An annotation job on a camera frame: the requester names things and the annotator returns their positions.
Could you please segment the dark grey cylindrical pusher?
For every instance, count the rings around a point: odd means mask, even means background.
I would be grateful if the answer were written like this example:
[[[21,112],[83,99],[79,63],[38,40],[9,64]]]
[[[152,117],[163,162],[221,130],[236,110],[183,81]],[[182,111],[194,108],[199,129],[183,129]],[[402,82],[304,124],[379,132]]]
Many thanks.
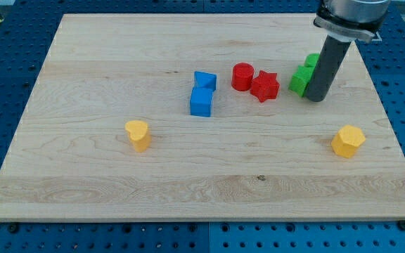
[[[326,37],[311,79],[305,89],[305,97],[312,102],[325,99],[333,80],[346,56],[351,41],[340,41],[330,35]]]

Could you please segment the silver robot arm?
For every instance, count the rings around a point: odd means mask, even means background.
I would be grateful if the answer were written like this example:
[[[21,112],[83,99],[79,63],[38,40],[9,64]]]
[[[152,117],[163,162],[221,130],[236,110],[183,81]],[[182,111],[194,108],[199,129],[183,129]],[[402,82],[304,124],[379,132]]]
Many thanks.
[[[314,25],[327,31],[314,72],[305,89],[312,102],[325,99],[354,40],[369,43],[381,27],[390,0],[323,0]]]

